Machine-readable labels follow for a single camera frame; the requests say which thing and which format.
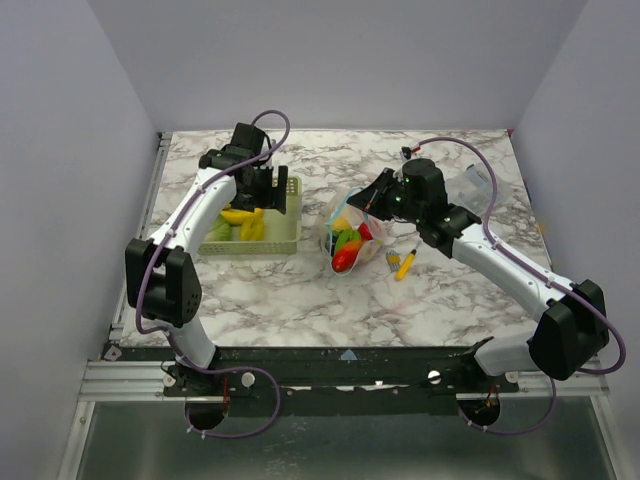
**bolt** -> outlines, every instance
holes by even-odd
[[[440,372],[437,370],[431,370],[428,373],[427,378],[431,385],[438,385],[442,381],[442,375],[440,375]]]
[[[509,383],[517,383],[518,382],[518,372],[507,372],[504,374],[505,378],[507,379],[507,382]]]
[[[256,377],[251,372],[245,372],[242,374],[242,378],[240,379],[242,386],[249,388],[254,383],[256,383]]]
[[[162,384],[167,388],[173,387],[176,384],[176,379],[171,375],[165,375],[162,379]]]

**yellow screwdriver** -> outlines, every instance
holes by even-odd
[[[404,276],[407,274],[407,271],[409,270],[409,267],[411,266],[413,259],[416,258],[416,253],[421,243],[422,241],[418,241],[418,243],[416,244],[416,248],[411,250],[411,253],[407,255],[407,258],[404,260],[404,263],[400,267],[400,270],[396,272],[396,280],[402,280]]]

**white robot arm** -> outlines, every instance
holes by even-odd
[[[400,172],[385,169],[347,203],[381,220],[413,223],[427,245],[487,277],[538,322],[535,332],[476,344],[473,358],[483,374],[542,370],[565,380],[607,344],[608,326],[594,314],[604,318],[602,290],[589,280],[576,285],[552,276],[477,216],[448,203],[442,172],[431,160],[410,160]]]
[[[288,119],[283,118],[288,132]],[[267,152],[262,151],[265,141]],[[278,168],[274,186],[274,169],[268,163],[278,146],[271,147],[266,133],[253,124],[239,123],[229,145],[200,158],[193,185],[164,225],[149,239],[133,239],[127,245],[127,300],[136,308],[137,327],[142,333],[167,333],[178,361],[186,357],[206,369],[216,353],[197,315],[202,289],[191,257],[216,217],[229,203],[243,210],[285,212],[287,167]],[[142,326],[142,316],[152,322],[151,328]]]

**clear plastic bag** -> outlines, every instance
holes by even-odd
[[[336,193],[336,195],[324,207],[322,207],[320,214],[314,223],[314,229],[319,240],[320,249],[328,258],[329,263],[331,264],[331,269],[336,275],[347,275],[356,267],[356,265],[371,260],[387,236],[387,232],[382,222],[358,210],[357,208],[352,207],[351,205],[347,205],[347,198],[361,189],[361,187],[340,189],[338,193]],[[337,235],[337,233],[343,232],[344,229],[340,231],[334,230],[332,225],[346,225],[340,219],[348,222],[351,230],[354,231],[357,231],[364,223],[373,239],[362,239],[362,246],[358,250],[353,265],[346,270],[338,272],[334,270],[332,260],[334,254],[338,253],[335,251],[335,245],[337,243],[337,238],[339,237],[339,234]]]
[[[513,195],[511,186],[496,175],[498,194],[495,206]],[[489,172],[482,164],[470,165],[464,172],[445,180],[449,201],[466,208],[479,217],[484,216],[491,201],[493,187]]]

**marble surface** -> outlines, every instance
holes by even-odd
[[[281,132],[272,131],[279,138]],[[524,310],[470,268],[426,245],[407,277],[397,282],[384,248],[350,275],[335,276],[322,256],[312,225],[339,187],[365,185],[384,167],[400,165],[404,145],[450,135],[478,147],[513,195],[499,206],[492,229],[543,266],[546,251],[507,133],[499,131],[359,132],[294,131],[274,162],[287,164],[303,184],[302,238],[292,256],[197,257],[203,287],[200,316],[207,335],[222,346],[423,346],[470,345],[489,335],[506,336],[534,327]],[[198,158],[220,148],[229,131],[173,135],[152,217],[152,230],[175,209],[192,183]],[[451,143],[427,145],[451,178],[477,163]],[[410,225],[390,225],[388,245],[406,255],[418,237]],[[141,336],[127,307],[121,344],[164,345],[163,335]]]

